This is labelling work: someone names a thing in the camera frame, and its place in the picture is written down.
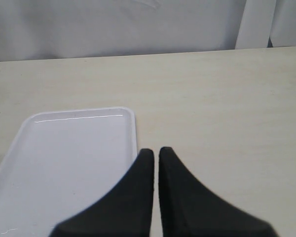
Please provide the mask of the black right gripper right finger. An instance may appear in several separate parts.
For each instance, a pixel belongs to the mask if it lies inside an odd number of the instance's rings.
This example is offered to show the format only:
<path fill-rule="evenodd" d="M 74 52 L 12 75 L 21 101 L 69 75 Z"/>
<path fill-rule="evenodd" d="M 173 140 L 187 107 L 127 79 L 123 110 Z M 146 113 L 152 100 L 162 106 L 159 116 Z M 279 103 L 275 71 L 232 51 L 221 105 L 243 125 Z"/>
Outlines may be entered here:
<path fill-rule="evenodd" d="M 171 147 L 159 152 L 158 195 L 165 237 L 276 237 L 266 221 L 228 203 L 186 168 Z"/>

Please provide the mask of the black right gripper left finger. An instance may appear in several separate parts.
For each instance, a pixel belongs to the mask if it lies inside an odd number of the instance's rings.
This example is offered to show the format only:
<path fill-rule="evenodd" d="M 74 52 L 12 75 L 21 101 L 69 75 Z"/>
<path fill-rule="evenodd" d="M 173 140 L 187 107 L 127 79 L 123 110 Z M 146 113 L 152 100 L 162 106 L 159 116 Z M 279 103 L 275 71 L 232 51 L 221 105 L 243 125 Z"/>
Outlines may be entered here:
<path fill-rule="evenodd" d="M 154 192 L 154 154 L 141 149 L 121 180 L 100 200 L 55 226 L 52 237 L 148 237 Z"/>

